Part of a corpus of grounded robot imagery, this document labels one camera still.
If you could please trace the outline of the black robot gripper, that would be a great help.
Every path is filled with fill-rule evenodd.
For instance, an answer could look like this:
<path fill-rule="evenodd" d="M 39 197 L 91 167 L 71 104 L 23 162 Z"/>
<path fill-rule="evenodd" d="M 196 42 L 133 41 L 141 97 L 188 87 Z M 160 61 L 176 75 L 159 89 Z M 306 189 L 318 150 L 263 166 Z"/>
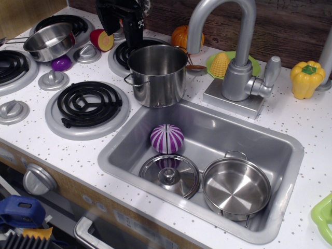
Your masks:
<path fill-rule="evenodd" d="M 143 18 L 151 13 L 151 1 L 95 1 L 95 8 L 107 35 L 118 32 L 120 19 L 128 48 L 143 40 Z"/>

